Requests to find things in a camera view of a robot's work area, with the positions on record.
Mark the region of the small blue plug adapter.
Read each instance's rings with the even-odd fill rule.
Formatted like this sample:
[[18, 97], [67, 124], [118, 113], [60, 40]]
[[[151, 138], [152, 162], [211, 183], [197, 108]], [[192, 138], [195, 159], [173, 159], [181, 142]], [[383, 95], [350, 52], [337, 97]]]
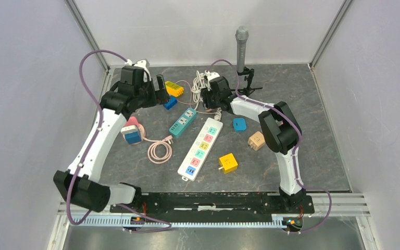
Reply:
[[234, 118], [232, 124], [235, 132], [243, 132], [247, 129], [246, 121], [244, 118]]

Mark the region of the pink round socket reel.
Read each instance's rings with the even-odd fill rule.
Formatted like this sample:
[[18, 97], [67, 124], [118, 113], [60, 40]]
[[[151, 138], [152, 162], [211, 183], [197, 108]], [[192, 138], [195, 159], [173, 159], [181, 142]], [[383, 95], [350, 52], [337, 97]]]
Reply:
[[142, 140], [144, 140], [145, 136], [146, 136], [146, 132], [144, 130], [144, 127], [139, 123], [138, 128], [142, 134]]

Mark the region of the beige cube socket adapter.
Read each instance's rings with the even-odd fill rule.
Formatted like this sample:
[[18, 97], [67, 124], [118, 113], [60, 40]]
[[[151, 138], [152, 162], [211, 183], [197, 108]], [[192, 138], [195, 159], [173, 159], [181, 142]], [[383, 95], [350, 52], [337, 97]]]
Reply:
[[264, 136], [260, 131], [255, 132], [248, 139], [248, 146], [255, 151], [261, 149], [265, 143]]

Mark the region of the yellow cube socket adapter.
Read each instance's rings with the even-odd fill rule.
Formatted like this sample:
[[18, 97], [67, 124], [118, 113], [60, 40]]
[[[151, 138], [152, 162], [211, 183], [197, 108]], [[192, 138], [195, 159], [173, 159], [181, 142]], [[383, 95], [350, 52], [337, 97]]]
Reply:
[[224, 174], [230, 173], [238, 168], [238, 162], [232, 153], [220, 157], [219, 165], [219, 170], [221, 170]]

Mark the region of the white multicolour power strip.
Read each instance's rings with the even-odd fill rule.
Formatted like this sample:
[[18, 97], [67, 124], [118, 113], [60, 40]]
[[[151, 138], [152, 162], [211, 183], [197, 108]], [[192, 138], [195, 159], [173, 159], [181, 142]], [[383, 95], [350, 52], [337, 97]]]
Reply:
[[194, 181], [223, 128], [221, 121], [207, 118], [177, 173], [183, 181]]

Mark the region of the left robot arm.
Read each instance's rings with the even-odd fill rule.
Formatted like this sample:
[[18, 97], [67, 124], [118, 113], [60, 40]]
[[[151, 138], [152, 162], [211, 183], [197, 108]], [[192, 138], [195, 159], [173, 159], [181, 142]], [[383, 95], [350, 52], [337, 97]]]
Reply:
[[138, 109], [169, 101], [164, 76], [156, 76], [158, 89], [145, 68], [124, 66], [120, 80], [106, 92], [98, 105], [91, 132], [74, 161], [65, 171], [56, 171], [53, 182], [67, 205], [101, 212], [108, 205], [123, 204], [130, 212], [142, 208], [139, 187], [130, 184], [100, 184], [102, 168], [121, 128]]

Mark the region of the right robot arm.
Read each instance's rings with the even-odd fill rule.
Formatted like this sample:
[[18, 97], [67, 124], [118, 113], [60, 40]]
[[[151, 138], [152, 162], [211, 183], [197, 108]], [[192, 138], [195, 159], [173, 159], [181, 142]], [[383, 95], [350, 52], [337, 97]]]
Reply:
[[306, 197], [298, 163], [301, 129], [285, 102], [263, 103], [232, 91], [225, 77], [202, 77], [201, 99], [207, 109], [221, 108], [259, 122], [265, 144], [276, 155], [280, 171], [280, 206], [296, 211]]

